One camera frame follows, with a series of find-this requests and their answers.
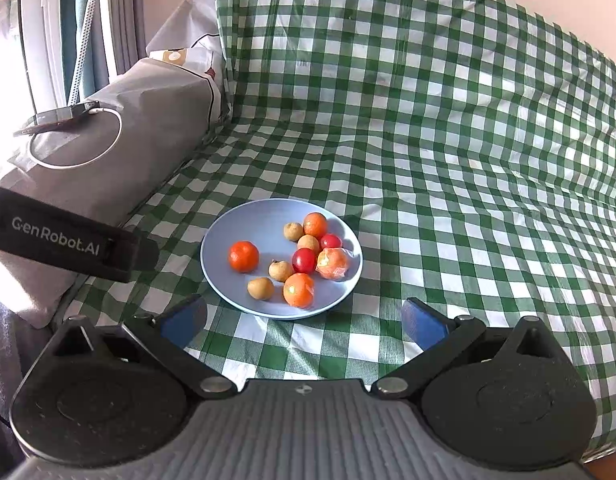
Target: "green and white checkered cloth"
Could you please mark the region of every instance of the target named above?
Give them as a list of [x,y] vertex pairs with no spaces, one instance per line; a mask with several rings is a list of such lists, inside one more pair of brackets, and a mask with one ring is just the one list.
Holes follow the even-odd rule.
[[[201,292],[189,351],[249,377],[360,377],[415,356],[409,296],[490,326],[536,314],[616,449],[616,66],[505,0],[217,0],[232,121],[130,222],[155,272],[90,279],[68,314],[117,322]],[[331,311],[280,322],[220,300],[204,232],[248,200],[341,216],[365,259]]]

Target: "blue plate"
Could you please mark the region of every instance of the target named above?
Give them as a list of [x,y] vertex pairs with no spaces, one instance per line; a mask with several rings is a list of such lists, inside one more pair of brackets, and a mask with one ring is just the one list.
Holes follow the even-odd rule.
[[[248,282],[254,278],[269,278],[268,267],[273,260],[290,262],[297,244],[283,237],[288,222],[303,223],[308,213],[322,213],[328,219],[328,232],[343,240],[344,249],[353,255],[350,268],[341,282],[325,280],[317,272],[314,279],[314,301],[308,308],[296,308],[283,300],[283,283],[275,284],[275,293],[268,301],[255,300],[248,294]],[[228,251],[234,242],[249,240],[259,249],[259,266],[249,274],[232,270]],[[228,303],[256,316],[273,319],[301,319],[315,316],[335,306],[355,288],[361,276],[361,245],[352,229],[331,212],[301,200],[269,198],[235,207],[217,218],[201,243],[201,269],[210,285]]]

